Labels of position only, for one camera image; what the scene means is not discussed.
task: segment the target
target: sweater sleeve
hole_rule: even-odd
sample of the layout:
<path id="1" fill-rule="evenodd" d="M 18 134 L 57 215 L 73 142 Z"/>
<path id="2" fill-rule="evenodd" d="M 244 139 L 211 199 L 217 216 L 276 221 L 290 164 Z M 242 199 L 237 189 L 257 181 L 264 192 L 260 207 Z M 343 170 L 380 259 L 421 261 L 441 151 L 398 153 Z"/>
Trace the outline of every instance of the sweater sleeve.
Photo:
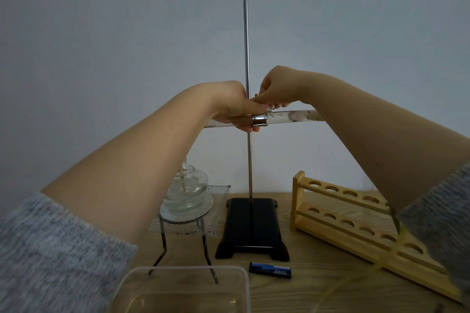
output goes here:
<path id="1" fill-rule="evenodd" d="M 449 272 L 470 307 L 470 163 L 404 208 L 398 218 Z"/>
<path id="2" fill-rule="evenodd" d="M 0 312 L 104 312 L 136 252 L 35 193 L 1 221 Z"/>

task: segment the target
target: forearm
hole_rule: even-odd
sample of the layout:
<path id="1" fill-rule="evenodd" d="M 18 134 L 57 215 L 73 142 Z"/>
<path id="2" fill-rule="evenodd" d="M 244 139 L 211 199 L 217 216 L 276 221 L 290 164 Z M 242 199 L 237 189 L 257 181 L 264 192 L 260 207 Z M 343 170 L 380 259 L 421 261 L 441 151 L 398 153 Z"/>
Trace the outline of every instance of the forearm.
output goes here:
<path id="1" fill-rule="evenodd" d="M 181 92 L 42 192 L 101 231 L 135 243 L 156 215 L 178 166 L 215 115 L 203 86 Z"/>
<path id="2" fill-rule="evenodd" d="M 305 102 L 318 110 L 395 209 L 470 160 L 469 138 L 334 77 L 305 75 Z"/>

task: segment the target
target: clear plastic box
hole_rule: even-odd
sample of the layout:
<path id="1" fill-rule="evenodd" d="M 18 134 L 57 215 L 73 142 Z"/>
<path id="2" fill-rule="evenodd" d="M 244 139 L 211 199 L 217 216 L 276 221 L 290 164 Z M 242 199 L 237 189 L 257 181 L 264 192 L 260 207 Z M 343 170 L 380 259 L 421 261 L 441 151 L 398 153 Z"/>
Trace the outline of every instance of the clear plastic box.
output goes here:
<path id="1" fill-rule="evenodd" d="M 238 266 L 134 268 L 119 284 L 108 312 L 251 313 L 250 282 Z"/>

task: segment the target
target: blue battery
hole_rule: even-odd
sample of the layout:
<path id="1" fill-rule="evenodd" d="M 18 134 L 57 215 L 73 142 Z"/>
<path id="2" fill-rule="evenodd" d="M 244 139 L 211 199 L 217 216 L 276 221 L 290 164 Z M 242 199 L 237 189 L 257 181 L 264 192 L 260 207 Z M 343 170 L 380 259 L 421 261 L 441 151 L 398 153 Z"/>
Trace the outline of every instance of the blue battery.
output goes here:
<path id="1" fill-rule="evenodd" d="M 248 269 L 248 272 L 250 272 L 251 274 L 257 274 L 257 275 L 274 276 L 274 277 L 281 277 L 281 278 L 292 278 L 291 268 L 282 268 L 280 266 L 260 264 L 257 262 L 250 262 L 250 267 Z"/>

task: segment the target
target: white wall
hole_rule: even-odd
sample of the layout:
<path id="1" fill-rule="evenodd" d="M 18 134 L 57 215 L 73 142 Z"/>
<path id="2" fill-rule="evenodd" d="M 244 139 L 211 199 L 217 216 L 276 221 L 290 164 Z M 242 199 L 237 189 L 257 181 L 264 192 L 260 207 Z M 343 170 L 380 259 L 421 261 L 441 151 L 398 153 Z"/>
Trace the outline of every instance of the white wall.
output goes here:
<path id="1" fill-rule="evenodd" d="M 252 93 L 277 64 L 315 70 L 470 135 L 469 0 L 249 3 Z M 0 0 L 0 8 L 3 211 L 183 88 L 244 81 L 242 0 Z M 253 138 L 255 191 L 289 191 L 301 169 L 368 186 L 324 123 L 270 126 Z M 242 132 L 203 131 L 188 160 L 211 183 L 247 190 Z"/>

